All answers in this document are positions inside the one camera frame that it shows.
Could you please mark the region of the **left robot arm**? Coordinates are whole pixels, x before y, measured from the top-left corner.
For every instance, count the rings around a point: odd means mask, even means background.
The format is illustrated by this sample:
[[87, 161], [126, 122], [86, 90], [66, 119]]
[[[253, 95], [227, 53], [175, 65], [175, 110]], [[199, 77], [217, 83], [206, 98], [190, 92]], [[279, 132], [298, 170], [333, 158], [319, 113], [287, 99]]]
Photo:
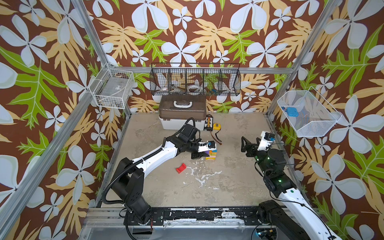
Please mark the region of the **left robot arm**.
[[151, 218], [151, 206], [143, 194], [145, 177], [166, 161], [181, 153], [191, 153], [192, 159], [207, 157], [216, 150], [213, 141], [202, 141], [200, 130], [186, 122], [173, 135], [163, 139], [162, 145], [133, 160], [122, 159], [110, 183], [104, 189], [101, 200], [106, 205], [121, 204], [136, 218], [139, 224], [146, 224]]

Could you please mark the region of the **red arch wood block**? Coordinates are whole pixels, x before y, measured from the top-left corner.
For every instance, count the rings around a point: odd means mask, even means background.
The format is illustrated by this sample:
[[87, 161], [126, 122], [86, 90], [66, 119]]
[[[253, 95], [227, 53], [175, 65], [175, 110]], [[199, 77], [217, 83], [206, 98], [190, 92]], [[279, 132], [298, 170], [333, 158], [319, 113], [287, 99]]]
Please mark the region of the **red arch wood block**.
[[176, 171], [178, 174], [182, 173], [185, 169], [187, 168], [187, 166], [183, 163], [181, 164], [180, 167], [176, 168]]

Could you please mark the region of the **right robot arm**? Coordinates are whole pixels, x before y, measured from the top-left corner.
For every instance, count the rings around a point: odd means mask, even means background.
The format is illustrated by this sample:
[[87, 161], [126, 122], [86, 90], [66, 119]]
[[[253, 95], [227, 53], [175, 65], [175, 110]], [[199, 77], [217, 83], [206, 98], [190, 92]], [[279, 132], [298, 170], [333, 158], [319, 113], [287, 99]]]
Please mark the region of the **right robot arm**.
[[254, 144], [241, 137], [241, 152], [255, 159], [255, 169], [273, 198], [259, 204], [259, 221], [275, 225], [291, 240], [340, 240], [286, 175], [284, 153], [271, 148], [272, 144], [264, 138], [257, 138]]

